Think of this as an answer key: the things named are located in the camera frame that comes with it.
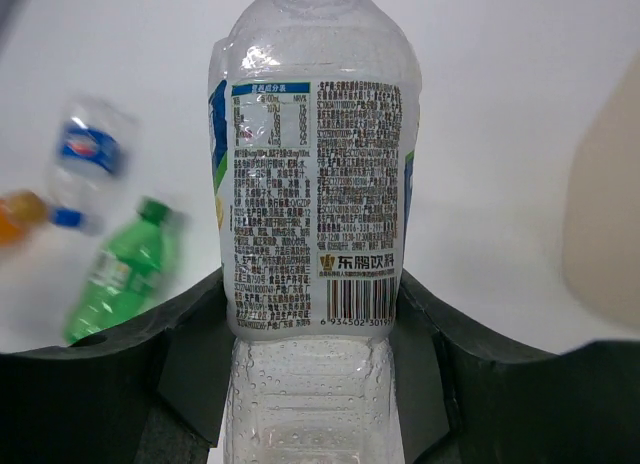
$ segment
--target plastic bottle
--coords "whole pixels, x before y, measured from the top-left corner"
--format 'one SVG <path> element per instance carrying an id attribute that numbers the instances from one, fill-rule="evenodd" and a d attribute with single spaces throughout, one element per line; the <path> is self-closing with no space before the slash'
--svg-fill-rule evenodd
<path id="1" fill-rule="evenodd" d="M 171 209 L 144 198 L 138 214 L 100 249 L 64 331 L 70 343 L 148 309 L 149 298 L 173 270 L 175 241 L 165 230 Z"/>
<path id="2" fill-rule="evenodd" d="M 227 464 L 403 462 L 386 337 L 420 91 L 411 45 L 371 0 L 256 0 L 214 47 L 214 189 L 239 337 Z"/>
<path id="3" fill-rule="evenodd" d="M 47 205 L 31 191 L 0 197 L 0 247 L 23 240 L 47 220 Z"/>
<path id="4" fill-rule="evenodd" d="M 70 228 L 95 224 L 133 125 L 103 99 L 82 96 L 70 102 L 49 173 L 51 222 Z"/>

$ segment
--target white surface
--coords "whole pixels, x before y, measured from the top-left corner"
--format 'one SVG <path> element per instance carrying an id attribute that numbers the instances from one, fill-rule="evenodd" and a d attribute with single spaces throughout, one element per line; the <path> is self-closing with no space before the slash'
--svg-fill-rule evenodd
<path id="1" fill-rule="evenodd" d="M 142 193 L 174 195 L 191 221 L 171 293 L 214 270 L 207 68 L 251 1 L 30 0 L 0 54 L 0 190 L 42 191 L 63 102 L 104 96 L 142 126 L 108 227 Z M 406 267 L 471 317 L 543 349 L 638 337 L 583 309 L 558 267 L 569 166 L 640 48 L 640 0 L 375 1 L 424 74 Z M 103 238 L 48 229 L 2 256 L 0 349 L 55 342 Z"/>

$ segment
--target orange object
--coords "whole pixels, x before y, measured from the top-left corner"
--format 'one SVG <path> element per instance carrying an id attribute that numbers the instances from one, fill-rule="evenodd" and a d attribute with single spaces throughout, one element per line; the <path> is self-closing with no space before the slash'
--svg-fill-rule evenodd
<path id="1" fill-rule="evenodd" d="M 36 225 L 47 220 L 47 205 L 31 191 L 0 197 L 0 246 L 24 239 Z"/>

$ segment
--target bottle label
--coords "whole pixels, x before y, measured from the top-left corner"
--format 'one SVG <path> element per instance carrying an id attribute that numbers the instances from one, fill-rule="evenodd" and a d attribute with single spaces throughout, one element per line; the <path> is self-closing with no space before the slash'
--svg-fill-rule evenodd
<path id="1" fill-rule="evenodd" d="M 117 292 L 131 291 L 149 295 L 158 284 L 159 273 L 149 265 L 119 259 L 109 251 L 102 251 L 91 271 L 89 281 Z"/>
<path id="2" fill-rule="evenodd" d="M 69 123 L 62 130 L 59 156 L 92 162 L 109 174 L 115 174 L 120 160 L 120 146 L 102 131 L 83 129 Z"/>
<path id="3" fill-rule="evenodd" d="M 401 89 L 375 81 L 218 86 L 216 212 L 239 327 L 393 324 L 415 146 L 404 112 Z"/>

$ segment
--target green bottle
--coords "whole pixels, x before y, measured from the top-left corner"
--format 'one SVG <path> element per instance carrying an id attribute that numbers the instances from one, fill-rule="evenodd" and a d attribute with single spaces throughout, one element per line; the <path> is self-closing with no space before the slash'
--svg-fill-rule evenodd
<path id="1" fill-rule="evenodd" d="M 139 219 L 103 245 L 64 330 L 68 342 L 117 326 L 150 307 L 149 297 L 173 264 L 173 236 L 165 229 L 171 213 L 162 202 L 144 198 Z"/>

